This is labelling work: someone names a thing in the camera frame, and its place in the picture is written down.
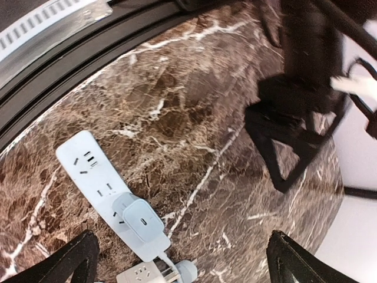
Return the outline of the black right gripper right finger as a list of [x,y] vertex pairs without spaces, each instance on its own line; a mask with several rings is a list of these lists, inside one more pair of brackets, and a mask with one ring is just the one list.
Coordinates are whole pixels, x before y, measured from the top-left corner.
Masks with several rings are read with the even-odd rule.
[[273,283],[355,282],[318,260],[282,231],[272,232],[266,255],[270,281]]

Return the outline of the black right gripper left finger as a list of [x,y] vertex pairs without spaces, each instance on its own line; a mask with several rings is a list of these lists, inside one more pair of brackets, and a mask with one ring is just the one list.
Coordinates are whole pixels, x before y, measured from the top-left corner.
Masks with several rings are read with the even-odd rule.
[[94,282],[99,256],[98,238],[85,230],[42,262],[5,280],[8,283]]

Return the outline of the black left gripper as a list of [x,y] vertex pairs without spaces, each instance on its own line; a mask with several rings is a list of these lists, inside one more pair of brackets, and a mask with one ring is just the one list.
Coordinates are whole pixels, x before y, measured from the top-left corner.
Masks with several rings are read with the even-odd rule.
[[[260,101],[245,108],[245,129],[261,154],[273,186],[287,193],[330,140],[348,108],[348,95],[330,79],[342,73],[342,36],[312,1],[281,1],[283,72],[259,81]],[[334,114],[323,134],[304,129],[311,112]],[[293,149],[297,165],[284,178],[274,142]]]

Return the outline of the white cube socket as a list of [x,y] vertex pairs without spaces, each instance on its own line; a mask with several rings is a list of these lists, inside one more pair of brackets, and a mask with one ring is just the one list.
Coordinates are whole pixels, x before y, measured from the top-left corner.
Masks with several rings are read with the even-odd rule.
[[116,276],[117,283],[166,283],[157,265],[151,262],[142,262]]

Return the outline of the blue plug adapter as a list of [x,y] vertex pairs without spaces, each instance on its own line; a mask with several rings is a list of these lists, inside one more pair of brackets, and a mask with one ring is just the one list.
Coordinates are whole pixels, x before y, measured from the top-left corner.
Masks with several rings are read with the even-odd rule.
[[114,212],[144,243],[164,232],[164,224],[150,204],[132,193],[123,193],[113,202]]

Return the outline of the blue power strip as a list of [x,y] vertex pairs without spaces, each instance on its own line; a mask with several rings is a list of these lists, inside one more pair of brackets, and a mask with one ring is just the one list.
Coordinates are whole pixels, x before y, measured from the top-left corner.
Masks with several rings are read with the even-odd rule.
[[142,242],[114,212],[112,205],[116,198],[126,192],[134,193],[88,130],[78,132],[60,145],[56,156],[106,224],[142,261],[150,262],[170,247],[171,241],[164,232],[151,242]]

